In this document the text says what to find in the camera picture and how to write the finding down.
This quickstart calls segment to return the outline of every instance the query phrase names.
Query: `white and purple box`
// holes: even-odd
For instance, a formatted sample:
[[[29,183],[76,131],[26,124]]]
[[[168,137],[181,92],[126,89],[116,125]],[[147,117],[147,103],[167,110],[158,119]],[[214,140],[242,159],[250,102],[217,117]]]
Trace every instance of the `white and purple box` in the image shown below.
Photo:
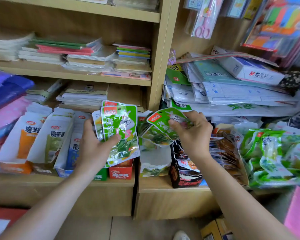
[[[214,46],[211,54],[225,54],[226,50]],[[284,74],[271,69],[262,62],[242,57],[225,57],[218,59],[220,65],[235,78],[248,82],[278,85]]]

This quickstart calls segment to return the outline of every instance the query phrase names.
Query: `white shoe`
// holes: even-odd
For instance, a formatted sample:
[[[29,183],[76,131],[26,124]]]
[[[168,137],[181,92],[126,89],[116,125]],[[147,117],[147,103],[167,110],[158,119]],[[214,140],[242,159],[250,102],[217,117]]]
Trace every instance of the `white shoe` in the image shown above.
[[[177,231],[173,237],[173,240],[190,240],[190,238],[184,231]]]

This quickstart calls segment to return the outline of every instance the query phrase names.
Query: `tile grout line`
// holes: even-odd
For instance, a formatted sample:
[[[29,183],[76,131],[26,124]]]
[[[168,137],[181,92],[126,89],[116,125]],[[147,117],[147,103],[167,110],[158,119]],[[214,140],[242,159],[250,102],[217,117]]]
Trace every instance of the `tile grout line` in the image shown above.
[[[110,226],[110,234],[109,234],[109,240],[111,238],[111,231],[112,231],[112,222],[113,222],[113,217],[111,217],[111,226]]]

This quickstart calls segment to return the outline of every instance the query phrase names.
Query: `cartoon rabbit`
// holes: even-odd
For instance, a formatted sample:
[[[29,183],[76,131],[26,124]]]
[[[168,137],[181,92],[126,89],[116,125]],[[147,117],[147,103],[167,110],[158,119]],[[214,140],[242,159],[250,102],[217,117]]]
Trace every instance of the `cartoon rabbit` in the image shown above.
[[[122,116],[122,119],[120,121],[120,129],[125,130],[124,138],[128,138],[131,136],[132,128],[135,126],[135,123],[132,119],[129,118],[129,114],[131,111],[126,112],[126,115]]]
[[[181,118],[180,116],[178,116],[178,115],[176,115],[176,114],[173,114],[173,111],[170,111],[170,112],[167,112],[167,111],[166,111],[166,113],[169,114],[170,119],[173,119],[174,121],[179,122],[179,123],[180,123],[182,126],[184,126],[184,127],[187,127],[187,126],[188,126],[188,124],[187,124],[185,118]]]

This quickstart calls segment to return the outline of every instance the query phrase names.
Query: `tile floor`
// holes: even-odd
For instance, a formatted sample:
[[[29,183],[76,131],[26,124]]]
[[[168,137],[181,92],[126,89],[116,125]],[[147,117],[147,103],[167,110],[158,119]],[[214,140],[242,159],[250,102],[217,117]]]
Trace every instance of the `tile floor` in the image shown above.
[[[55,240],[172,240],[178,230],[202,240],[194,219],[135,221],[131,217],[68,217]]]

